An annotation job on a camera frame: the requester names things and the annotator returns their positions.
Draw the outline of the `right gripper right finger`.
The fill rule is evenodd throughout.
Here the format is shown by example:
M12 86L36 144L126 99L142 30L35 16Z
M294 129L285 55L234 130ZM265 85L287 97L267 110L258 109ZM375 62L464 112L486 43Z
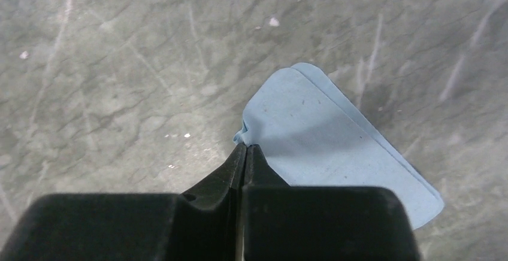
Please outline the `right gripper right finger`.
M383 187L290 186L261 148L247 150L246 260L420 260L406 211Z

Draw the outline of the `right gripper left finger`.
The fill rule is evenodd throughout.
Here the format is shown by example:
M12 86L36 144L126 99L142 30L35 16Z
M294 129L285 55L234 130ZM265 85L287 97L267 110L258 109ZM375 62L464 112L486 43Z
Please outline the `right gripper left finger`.
M2 260L232 260L238 145L199 183L175 193L55 193L33 202Z

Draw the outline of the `light blue cleaning cloth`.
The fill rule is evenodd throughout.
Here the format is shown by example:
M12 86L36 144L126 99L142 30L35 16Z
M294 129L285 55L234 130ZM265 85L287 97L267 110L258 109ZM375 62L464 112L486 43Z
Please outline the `light blue cleaning cloth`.
M439 192L318 67L273 73L247 103L236 144L260 146L292 186L379 186L393 191L412 228L438 216Z

